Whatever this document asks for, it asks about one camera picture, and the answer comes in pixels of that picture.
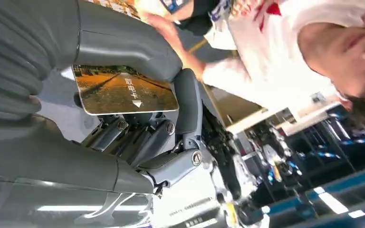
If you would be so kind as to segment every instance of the card with road image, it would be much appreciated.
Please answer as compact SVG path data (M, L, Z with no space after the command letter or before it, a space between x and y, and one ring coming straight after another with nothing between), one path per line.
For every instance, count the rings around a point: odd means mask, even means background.
M90 115L178 110L169 83L153 81L128 66L73 65L84 110Z

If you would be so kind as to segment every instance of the person's arm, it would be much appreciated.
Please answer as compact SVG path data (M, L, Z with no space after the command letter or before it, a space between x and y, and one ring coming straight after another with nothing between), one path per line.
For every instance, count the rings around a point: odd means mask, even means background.
M253 101L253 81L240 59L228 58L204 67L202 81L243 99Z
M184 68L189 68L195 73L195 77L198 81L203 82L203 72L205 70L206 63L200 61L196 56L185 50L177 50L176 53L182 61Z

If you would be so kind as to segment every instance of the ceiling light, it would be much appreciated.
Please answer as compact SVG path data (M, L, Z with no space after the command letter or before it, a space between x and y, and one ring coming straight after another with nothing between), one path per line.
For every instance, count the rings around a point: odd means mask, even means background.
M354 212L350 212L349 216L355 219L355 218L358 218L358 217L365 216L365 213L362 210L357 210L357 211L354 211Z
M317 194L321 194L321 193L324 193L325 190L322 188L322 187L318 187L318 188L315 188L314 191L317 193Z
M102 206L87 206L87 205L58 205L58 206L42 206L37 211L99 211ZM146 206L138 205L119 205L115 211L141 211Z
M320 197L320 199L322 199L322 201L336 214L342 214L349 211L347 207L327 192L319 194L318 197Z
M50 181L42 181L43 184L48 185L48 186L54 186L54 182L50 182Z
M261 208L261 211L264 213L264 214L268 214L270 213L270 207L268 206L264 206Z

